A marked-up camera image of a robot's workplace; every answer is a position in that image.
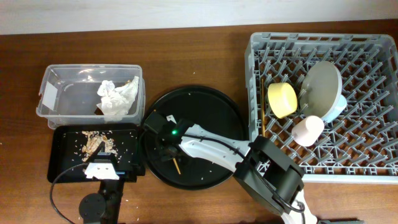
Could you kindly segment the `food scraps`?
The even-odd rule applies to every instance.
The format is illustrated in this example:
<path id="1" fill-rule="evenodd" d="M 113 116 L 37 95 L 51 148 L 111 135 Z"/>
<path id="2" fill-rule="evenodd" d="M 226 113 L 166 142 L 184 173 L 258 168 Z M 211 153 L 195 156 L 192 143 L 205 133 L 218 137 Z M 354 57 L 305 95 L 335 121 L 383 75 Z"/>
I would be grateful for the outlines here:
<path id="1" fill-rule="evenodd" d="M 87 139 L 86 144 L 81 148 L 83 162 L 88 160 L 101 143 L 104 143 L 105 152 L 112 153 L 115 156 L 118 154 L 118 150 L 114 147 L 114 139 L 107 137 L 104 133 L 100 133 L 99 131 L 82 131 L 81 133 Z"/>

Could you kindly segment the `wooden chopstick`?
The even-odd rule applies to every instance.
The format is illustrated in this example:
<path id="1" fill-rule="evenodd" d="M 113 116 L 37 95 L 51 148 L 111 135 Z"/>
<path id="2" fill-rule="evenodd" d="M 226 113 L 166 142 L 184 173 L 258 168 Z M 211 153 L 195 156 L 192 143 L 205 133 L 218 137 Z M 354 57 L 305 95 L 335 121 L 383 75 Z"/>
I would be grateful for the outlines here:
<path id="1" fill-rule="evenodd" d="M 260 79 L 261 81 L 261 86 L 260 86 L 260 90 L 261 90 L 261 132 L 262 132 L 262 136 L 265 137 L 266 136 L 266 126 L 265 126 L 265 90 L 264 90 L 264 77 L 262 77 Z"/>
<path id="2" fill-rule="evenodd" d="M 176 170 L 177 170 L 177 173 L 178 173 L 179 175 L 181 175 L 181 171 L 180 171 L 180 168 L 179 168 L 179 166 L 178 166 L 178 163 L 177 163 L 176 158 L 173 158 L 172 160 L 173 160 L 173 162 L 174 162 L 174 166 L 175 166 L 175 168 L 176 168 Z"/>

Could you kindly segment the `brown coffee sachet wrapper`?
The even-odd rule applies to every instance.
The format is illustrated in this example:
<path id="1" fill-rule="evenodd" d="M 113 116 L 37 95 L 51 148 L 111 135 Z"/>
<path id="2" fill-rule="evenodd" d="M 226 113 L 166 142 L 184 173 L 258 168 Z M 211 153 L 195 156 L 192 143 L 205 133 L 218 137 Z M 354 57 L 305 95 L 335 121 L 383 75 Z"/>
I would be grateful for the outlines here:
<path id="1" fill-rule="evenodd" d="M 100 108 L 97 108 L 97 109 L 95 110 L 95 115 L 99 115 L 99 116 L 102 116 L 102 115 L 103 115 L 103 112 L 101 111 Z"/>

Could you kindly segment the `white napkin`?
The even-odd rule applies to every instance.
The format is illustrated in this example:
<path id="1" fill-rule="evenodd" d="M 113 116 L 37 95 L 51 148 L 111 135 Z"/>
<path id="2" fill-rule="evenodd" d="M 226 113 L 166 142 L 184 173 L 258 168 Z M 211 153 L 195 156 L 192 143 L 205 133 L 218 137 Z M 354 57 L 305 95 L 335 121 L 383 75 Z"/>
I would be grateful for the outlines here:
<path id="1" fill-rule="evenodd" d="M 96 105 L 97 108 L 100 108 L 106 116 L 127 115 L 136 100 L 139 81 L 139 77 L 134 77 L 123 86 L 115 87 L 115 94 L 101 97 L 101 102 Z"/>

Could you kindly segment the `small white tissue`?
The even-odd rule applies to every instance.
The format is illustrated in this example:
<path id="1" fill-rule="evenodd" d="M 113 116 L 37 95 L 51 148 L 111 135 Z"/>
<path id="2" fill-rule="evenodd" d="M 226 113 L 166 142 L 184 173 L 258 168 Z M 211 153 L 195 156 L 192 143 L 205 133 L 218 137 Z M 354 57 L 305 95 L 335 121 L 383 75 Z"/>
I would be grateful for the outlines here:
<path id="1" fill-rule="evenodd" d="M 97 90 L 97 94 L 101 97 L 113 96 L 115 94 L 115 85 L 113 81 L 103 80 Z"/>

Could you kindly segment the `yellow bowl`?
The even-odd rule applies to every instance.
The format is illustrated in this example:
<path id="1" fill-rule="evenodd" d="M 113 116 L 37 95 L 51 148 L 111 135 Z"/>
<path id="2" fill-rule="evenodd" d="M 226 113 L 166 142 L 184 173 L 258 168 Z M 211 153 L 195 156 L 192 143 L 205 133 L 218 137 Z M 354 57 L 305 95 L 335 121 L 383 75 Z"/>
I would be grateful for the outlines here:
<path id="1" fill-rule="evenodd" d="M 270 84 L 267 98 L 272 112 L 278 118 L 284 118 L 297 110 L 297 96 L 289 83 Z"/>

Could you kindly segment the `pink cup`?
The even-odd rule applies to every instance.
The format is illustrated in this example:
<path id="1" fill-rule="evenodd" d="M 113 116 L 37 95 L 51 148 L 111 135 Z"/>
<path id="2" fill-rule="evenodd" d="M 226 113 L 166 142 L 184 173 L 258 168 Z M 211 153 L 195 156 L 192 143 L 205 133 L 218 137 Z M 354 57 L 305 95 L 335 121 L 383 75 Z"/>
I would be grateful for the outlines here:
<path id="1" fill-rule="evenodd" d="M 325 125 L 318 116 L 308 116 L 292 128 L 294 141 L 301 146 L 311 146 L 323 132 Z"/>

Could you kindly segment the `grey plate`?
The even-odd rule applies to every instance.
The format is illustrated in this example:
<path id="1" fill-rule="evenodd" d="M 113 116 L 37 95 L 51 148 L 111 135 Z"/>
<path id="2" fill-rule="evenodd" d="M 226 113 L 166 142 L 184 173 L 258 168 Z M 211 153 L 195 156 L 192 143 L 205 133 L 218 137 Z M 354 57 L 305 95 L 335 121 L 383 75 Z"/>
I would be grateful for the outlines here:
<path id="1" fill-rule="evenodd" d="M 305 116 L 318 116 L 331 122 L 342 91 L 340 71 L 331 62 L 317 62 L 306 74 L 300 89 L 299 104 Z"/>

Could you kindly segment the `blue cup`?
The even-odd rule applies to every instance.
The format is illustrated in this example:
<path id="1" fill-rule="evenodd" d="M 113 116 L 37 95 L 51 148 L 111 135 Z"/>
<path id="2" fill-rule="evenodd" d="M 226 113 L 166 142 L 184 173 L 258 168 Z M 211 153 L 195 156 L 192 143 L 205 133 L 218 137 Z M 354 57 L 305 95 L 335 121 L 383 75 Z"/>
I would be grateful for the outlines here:
<path id="1" fill-rule="evenodd" d="M 343 95 L 341 95 L 333 110 L 328 115 L 324 116 L 322 120 L 326 123 L 332 122 L 345 110 L 346 107 L 347 107 L 347 100 Z"/>

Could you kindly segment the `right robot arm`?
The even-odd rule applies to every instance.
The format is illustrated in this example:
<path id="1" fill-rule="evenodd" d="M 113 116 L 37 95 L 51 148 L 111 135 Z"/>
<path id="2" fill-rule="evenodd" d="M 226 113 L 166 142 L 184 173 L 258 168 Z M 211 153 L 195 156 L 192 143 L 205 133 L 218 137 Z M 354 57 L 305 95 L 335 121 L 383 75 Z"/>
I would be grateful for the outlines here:
<path id="1" fill-rule="evenodd" d="M 154 134 L 157 147 L 172 157 L 183 154 L 231 171 L 257 203 L 284 223 L 318 223 L 305 201 L 304 171 L 269 139 L 230 139 L 156 111 L 144 120 L 143 128 Z"/>

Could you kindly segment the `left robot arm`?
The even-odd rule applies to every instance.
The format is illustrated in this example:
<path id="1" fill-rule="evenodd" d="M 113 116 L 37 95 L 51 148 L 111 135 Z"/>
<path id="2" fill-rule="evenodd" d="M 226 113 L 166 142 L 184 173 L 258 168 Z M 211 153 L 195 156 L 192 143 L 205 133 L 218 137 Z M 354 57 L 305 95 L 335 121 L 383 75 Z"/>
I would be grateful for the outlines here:
<path id="1" fill-rule="evenodd" d="M 85 196 L 79 205 L 79 214 L 84 223 L 117 223 L 121 207 L 124 184 L 137 182 L 146 170 L 141 153 L 134 148 L 127 155 L 127 165 L 120 165 L 116 156 L 105 151 L 102 142 L 87 158 L 85 175 L 88 179 L 100 181 L 97 193 Z"/>

